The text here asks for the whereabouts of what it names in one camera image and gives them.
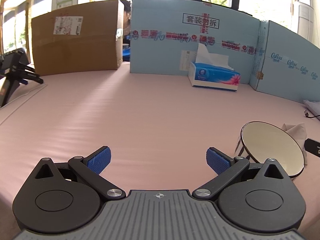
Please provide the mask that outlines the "black gripper on stand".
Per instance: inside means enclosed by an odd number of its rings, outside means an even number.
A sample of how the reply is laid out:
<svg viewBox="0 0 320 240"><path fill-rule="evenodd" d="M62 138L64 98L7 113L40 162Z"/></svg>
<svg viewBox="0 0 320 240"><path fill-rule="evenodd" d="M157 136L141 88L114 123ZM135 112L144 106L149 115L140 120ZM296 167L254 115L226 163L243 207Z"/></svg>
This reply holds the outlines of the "black gripper on stand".
<svg viewBox="0 0 320 240"><path fill-rule="evenodd" d="M29 66L30 60L24 48L14 49L1 55L1 107L5 106L13 92L20 84L27 85L28 81L43 84L43 79Z"/></svg>

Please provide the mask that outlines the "light blue side cardboard panel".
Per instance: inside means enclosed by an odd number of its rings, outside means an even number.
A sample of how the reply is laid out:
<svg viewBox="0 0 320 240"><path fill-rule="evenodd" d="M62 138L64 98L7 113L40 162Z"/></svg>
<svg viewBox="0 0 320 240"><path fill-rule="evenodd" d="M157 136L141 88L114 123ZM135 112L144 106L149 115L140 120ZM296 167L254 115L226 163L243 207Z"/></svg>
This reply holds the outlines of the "light blue side cardboard panel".
<svg viewBox="0 0 320 240"><path fill-rule="evenodd" d="M261 21L250 86L288 100L319 101L319 48L272 21Z"/></svg>

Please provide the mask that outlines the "blue tissue box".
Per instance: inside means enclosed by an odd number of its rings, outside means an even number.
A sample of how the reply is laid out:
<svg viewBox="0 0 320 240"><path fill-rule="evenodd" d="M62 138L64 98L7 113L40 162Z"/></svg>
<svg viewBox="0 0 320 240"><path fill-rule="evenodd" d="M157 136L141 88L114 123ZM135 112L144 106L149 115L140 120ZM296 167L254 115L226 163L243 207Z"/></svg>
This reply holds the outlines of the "blue tissue box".
<svg viewBox="0 0 320 240"><path fill-rule="evenodd" d="M236 92L241 74L229 66L228 60L229 56L210 53L204 44L199 43L195 61L189 64L191 85Z"/></svg>

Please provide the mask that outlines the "white air conditioner unit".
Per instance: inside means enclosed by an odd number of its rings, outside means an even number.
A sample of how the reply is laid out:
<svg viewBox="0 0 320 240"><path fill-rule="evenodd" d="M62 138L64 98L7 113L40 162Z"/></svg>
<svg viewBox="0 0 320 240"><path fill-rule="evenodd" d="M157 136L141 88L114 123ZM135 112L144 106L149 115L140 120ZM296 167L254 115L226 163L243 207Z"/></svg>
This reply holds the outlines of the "white air conditioner unit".
<svg viewBox="0 0 320 240"><path fill-rule="evenodd" d="M295 1L293 4L295 32L308 41L312 41L314 27L314 9L305 3Z"/></svg>

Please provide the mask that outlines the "lavender folded cloth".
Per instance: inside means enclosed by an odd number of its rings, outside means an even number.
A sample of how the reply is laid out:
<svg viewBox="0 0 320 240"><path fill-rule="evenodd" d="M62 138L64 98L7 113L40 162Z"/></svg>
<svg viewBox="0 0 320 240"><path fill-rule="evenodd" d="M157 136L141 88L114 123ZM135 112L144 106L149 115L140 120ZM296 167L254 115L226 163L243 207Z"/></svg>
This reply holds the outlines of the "lavender folded cloth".
<svg viewBox="0 0 320 240"><path fill-rule="evenodd" d="M320 120L320 102L319 101L309 101L303 100L303 103L306 107L304 111L305 117L309 119L316 118Z"/></svg>

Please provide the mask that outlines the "brown cardboard box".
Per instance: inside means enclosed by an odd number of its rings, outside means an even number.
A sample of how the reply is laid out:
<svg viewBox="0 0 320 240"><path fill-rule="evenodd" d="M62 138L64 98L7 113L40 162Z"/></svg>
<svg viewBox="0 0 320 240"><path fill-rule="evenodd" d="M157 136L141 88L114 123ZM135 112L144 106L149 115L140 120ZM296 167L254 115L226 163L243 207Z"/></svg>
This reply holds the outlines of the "brown cardboard box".
<svg viewBox="0 0 320 240"><path fill-rule="evenodd" d="M56 9L31 20L40 76L116 70L123 61L124 5L106 0Z"/></svg>

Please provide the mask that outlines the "beige cleaning cloth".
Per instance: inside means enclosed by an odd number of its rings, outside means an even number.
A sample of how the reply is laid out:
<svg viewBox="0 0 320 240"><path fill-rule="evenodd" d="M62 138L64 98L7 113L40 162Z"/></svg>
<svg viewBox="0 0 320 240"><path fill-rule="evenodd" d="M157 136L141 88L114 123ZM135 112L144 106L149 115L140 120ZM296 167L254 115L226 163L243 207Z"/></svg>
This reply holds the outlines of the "beige cleaning cloth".
<svg viewBox="0 0 320 240"><path fill-rule="evenodd" d="M307 139L307 132L306 132L305 124L304 123L300 123L297 125L283 124L281 129L284 130L287 134L291 135L291 137L293 137L293 139L295 139L295 141L298 143L298 145L300 146L300 148L303 152L305 165L307 165L308 164L308 157L307 157L306 150L304 148L304 143Z"/></svg>

